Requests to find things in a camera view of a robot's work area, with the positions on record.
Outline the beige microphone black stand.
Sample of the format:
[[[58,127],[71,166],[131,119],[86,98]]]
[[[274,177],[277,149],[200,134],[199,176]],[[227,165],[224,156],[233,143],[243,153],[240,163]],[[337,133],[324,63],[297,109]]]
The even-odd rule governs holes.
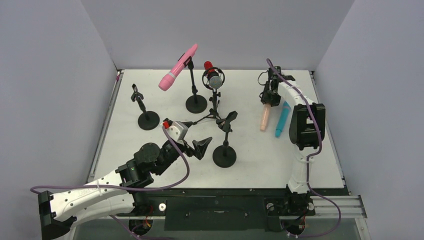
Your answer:
[[[225,138],[222,145],[215,148],[212,154],[213,162],[220,168],[229,168],[236,162],[236,151],[229,145],[229,133],[233,130],[231,122],[238,116],[236,111],[231,111],[226,118],[218,119],[215,121],[218,128],[225,133]]]

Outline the teal microphone black stand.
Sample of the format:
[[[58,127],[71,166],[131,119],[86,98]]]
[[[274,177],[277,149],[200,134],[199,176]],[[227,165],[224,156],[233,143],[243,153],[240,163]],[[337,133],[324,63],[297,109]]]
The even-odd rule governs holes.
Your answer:
[[[147,111],[146,106],[143,102],[144,96],[142,93],[138,91],[137,85],[135,83],[132,84],[131,88],[133,89],[133,93],[130,97],[132,102],[137,102],[141,114],[138,117],[137,124],[142,130],[153,130],[159,125],[160,117],[154,111]]]

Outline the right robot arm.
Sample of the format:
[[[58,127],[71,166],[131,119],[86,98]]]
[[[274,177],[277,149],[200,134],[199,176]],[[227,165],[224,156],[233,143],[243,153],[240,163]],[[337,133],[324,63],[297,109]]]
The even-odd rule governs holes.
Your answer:
[[[267,81],[261,84],[263,90],[259,94],[263,104],[259,129],[263,132],[267,129],[271,108],[284,100],[291,110],[288,135],[294,145],[294,160],[287,187],[292,193],[306,194],[311,190],[310,166],[313,156],[321,152],[325,138],[326,108],[322,103],[309,99],[294,77],[284,75],[279,66],[269,67],[266,73]]]

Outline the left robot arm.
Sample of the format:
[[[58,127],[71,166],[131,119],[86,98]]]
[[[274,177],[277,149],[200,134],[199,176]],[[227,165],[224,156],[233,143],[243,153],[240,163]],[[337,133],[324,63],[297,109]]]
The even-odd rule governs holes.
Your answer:
[[[145,143],[134,153],[133,158],[112,170],[105,176],[81,186],[43,187],[37,194],[38,210],[43,240],[55,240],[66,235],[71,228],[108,215],[134,212],[143,215],[149,209],[149,201],[140,196],[142,192],[155,192],[175,187],[184,182],[190,167],[186,166],[185,176],[175,183],[150,188],[152,175],[160,176],[178,158],[187,165],[188,157],[201,160],[212,137],[185,141],[191,121],[181,122],[165,119],[162,130],[167,138],[162,146],[154,142]]]

